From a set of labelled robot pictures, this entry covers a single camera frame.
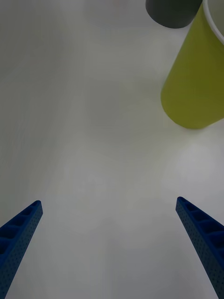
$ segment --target cylindrical container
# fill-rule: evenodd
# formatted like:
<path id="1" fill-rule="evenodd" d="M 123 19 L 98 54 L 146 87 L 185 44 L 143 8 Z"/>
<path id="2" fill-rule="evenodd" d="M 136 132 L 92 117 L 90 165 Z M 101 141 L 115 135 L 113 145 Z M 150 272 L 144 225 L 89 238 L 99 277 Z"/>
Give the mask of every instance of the cylindrical container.
<path id="1" fill-rule="evenodd" d="M 146 10 L 157 23 L 182 28 L 194 19 L 202 0 L 146 0 Z"/>
<path id="2" fill-rule="evenodd" d="M 185 128 L 224 118 L 224 0 L 203 0 L 161 92 L 166 114 Z"/>

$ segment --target white table surface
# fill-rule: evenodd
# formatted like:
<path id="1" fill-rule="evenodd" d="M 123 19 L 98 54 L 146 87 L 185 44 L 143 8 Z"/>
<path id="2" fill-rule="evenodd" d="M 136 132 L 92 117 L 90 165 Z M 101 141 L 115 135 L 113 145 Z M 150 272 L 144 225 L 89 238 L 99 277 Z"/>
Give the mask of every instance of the white table surface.
<path id="1" fill-rule="evenodd" d="M 44 211 L 7 299 L 216 298 L 175 203 L 224 223 L 224 122 L 160 103 L 189 27 L 144 0 L 8 0 L 0 24 L 0 224 Z"/>

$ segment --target paper cup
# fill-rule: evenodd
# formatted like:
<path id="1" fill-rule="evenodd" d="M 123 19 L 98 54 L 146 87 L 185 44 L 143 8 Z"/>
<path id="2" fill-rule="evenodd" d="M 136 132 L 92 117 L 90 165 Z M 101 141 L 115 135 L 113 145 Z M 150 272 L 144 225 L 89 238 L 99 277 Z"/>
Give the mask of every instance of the paper cup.
<path id="1" fill-rule="evenodd" d="M 166 114 L 185 128 L 224 118 L 224 0 L 203 0 L 161 92 Z"/>

